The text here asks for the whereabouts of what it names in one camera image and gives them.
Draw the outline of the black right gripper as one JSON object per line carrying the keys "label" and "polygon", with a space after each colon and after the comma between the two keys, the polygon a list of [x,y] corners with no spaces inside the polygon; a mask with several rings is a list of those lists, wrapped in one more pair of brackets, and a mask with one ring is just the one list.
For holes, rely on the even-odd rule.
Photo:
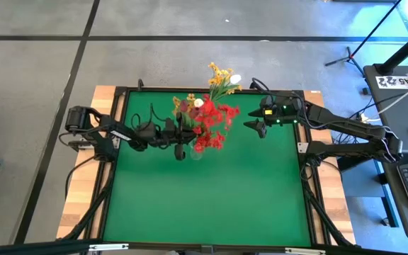
{"label": "black right gripper", "polygon": [[251,117],[262,120],[247,121],[248,128],[256,128],[259,137],[265,137],[267,127],[297,123],[302,110],[300,99],[292,96],[266,96],[259,104],[259,109],[248,113]]}

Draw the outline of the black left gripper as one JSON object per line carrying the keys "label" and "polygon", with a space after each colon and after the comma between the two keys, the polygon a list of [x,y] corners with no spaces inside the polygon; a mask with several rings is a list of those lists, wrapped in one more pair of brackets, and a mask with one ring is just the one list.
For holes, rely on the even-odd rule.
{"label": "black left gripper", "polygon": [[[195,133],[192,130],[185,130],[184,140],[185,144],[192,142],[195,137]],[[158,148],[167,149],[171,145],[174,145],[174,156],[176,160],[184,160],[186,153],[183,150],[183,137],[182,137],[182,113],[177,113],[175,119],[165,118],[164,129],[159,131],[160,137],[158,139]]]}

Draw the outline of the red artificial flower bunch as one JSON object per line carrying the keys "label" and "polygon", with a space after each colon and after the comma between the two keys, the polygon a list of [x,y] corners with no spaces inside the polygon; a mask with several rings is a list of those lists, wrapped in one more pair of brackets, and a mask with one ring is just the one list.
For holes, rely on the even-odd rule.
{"label": "red artificial flower bunch", "polygon": [[198,108],[198,114],[194,120],[206,129],[223,125],[229,131],[233,120],[240,114],[238,106],[232,107],[227,104],[216,103],[210,99],[209,94],[204,94],[203,105]]}
{"label": "red artificial flower bunch", "polygon": [[207,148],[222,149],[226,137],[220,132],[205,132],[198,136],[193,148],[197,153],[203,153]]}

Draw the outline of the yellow artificial flower bunch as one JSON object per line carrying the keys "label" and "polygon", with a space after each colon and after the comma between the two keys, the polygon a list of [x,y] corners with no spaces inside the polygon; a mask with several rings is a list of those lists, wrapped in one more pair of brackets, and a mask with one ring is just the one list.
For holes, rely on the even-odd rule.
{"label": "yellow artificial flower bunch", "polygon": [[185,99],[180,99],[180,98],[177,98],[177,97],[174,96],[173,97],[173,103],[175,105],[175,108],[173,109],[172,113],[174,115],[176,115],[177,113],[181,113],[181,111],[179,110],[179,105],[180,105],[180,102],[182,100],[187,100],[189,102],[189,109],[188,109],[188,112],[187,112],[187,113],[189,113],[192,108],[195,108],[195,106],[194,106],[194,100],[195,99],[196,98],[195,98],[194,93],[189,93]]}
{"label": "yellow artificial flower bunch", "polygon": [[211,62],[208,67],[211,68],[213,75],[208,80],[210,86],[209,97],[211,101],[218,101],[225,96],[242,90],[240,83],[237,85],[230,83],[230,77],[235,75],[233,69],[220,69],[214,62]]}

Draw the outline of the black tripod light stand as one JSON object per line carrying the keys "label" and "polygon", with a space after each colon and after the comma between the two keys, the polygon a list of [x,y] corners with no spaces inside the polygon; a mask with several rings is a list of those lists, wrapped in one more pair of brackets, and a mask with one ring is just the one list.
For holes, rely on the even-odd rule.
{"label": "black tripod light stand", "polygon": [[340,59],[336,59],[331,62],[327,62],[324,64],[325,67],[329,67],[338,63],[346,62],[352,64],[360,73],[363,78],[365,78],[365,74],[361,66],[355,60],[355,54],[367,43],[367,41],[372,37],[372,35],[377,31],[377,29],[384,23],[387,17],[397,8],[402,0],[386,0],[386,2],[393,3],[390,10],[380,19],[377,25],[367,34],[367,36],[361,41],[358,47],[352,52],[350,47],[346,48],[347,56],[342,57]]}

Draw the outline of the black diagonal support strut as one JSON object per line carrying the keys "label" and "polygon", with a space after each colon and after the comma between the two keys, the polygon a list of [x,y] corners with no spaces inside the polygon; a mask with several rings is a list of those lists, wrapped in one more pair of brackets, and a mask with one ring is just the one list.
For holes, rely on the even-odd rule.
{"label": "black diagonal support strut", "polygon": [[111,191],[114,170],[86,170],[72,175],[57,240],[97,238],[103,208]]}
{"label": "black diagonal support strut", "polygon": [[320,219],[322,220],[323,225],[327,228],[330,235],[335,239],[337,245],[341,247],[347,247],[347,246],[354,247],[354,244],[350,243],[350,241],[347,240],[343,236],[343,234],[336,228],[335,224],[332,222],[332,220],[326,213],[325,209],[316,199],[314,193],[311,191],[308,180],[302,180],[302,183],[305,189],[305,195],[307,199],[310,201],[314,209],[317,211],[317,214],[320,216]]}

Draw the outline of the white printed paper label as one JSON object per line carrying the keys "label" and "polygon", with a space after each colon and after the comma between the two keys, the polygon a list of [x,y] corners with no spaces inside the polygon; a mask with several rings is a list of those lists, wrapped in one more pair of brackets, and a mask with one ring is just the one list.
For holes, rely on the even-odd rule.
{"label": "white printed paper label", "polygon": [[408,73],[402,76],[377,76],[380,89],[408,89]]}

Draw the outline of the blue desk leg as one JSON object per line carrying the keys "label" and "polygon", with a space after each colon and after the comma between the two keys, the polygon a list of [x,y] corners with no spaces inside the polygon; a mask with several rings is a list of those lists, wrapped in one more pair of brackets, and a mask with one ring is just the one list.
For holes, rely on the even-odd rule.
{"label": "blue desk leg", "polygon": [[394,200],[391,199],[389,195],[389,183],[387,182],[387,178],[385,175],[385,171],[383,170],[383,166],[379,161],[373,161],[375,167],[375,177],[374,180],[379,183],[380,189],[382,190],[382,195],[380,197],[382,201],[382,205],[385,210],[386,217],[381,219],[380,223],[384,226],[398,228],[400,226],[400,222],[398,220],[397,213],[395,212],[394,208]]}

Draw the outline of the thick black stand pole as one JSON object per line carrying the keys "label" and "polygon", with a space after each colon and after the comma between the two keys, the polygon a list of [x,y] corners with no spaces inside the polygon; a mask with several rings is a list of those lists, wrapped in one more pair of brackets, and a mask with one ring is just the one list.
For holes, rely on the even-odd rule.
{"label": "thick black stand pole", "polygon": [[408,58],[408,42],[382,64],[374,64],[378,74],[391,74],[395,67]]}

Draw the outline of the silver metal bracket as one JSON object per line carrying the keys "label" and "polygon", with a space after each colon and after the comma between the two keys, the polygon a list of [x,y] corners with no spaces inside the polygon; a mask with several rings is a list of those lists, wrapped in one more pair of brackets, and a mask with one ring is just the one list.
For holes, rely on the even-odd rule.
{"label": "silver metal bracket", "polygon": [[90,244],[89,251],[117,251],[129,249],[129,244]]}
{"label": "silver metal bracket", "polygon": [[286,247],[285,253],[294,254],[294,255],[327,255],[325,250],[303,249],[303,248],[296,248],[296,247]]}

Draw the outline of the black horizontal frame bar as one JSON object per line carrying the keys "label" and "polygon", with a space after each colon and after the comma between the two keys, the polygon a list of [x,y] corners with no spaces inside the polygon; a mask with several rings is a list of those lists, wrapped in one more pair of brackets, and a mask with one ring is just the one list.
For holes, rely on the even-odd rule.
{"label": "black horizontal frame bar", "polygon": [[[28,244],[10,244],[0,246],[0,255],[70,255],[89,251],[90,244],[129,244],[129,249],[164,250],[164,251],[195,251],[202,254],[214,255],[222,252],[239,252],[246,254],[280,253],[285,254],[286,247],[296,246],[237,246],[211,244],[159,244],[142,242],[102,242],[100,239],[57,240],[53,242],[38,242]],[[325,250],[327,255],[408,255],[408,253],[363,249],[357,246],[331,246],[316,244],[303,249]]]}

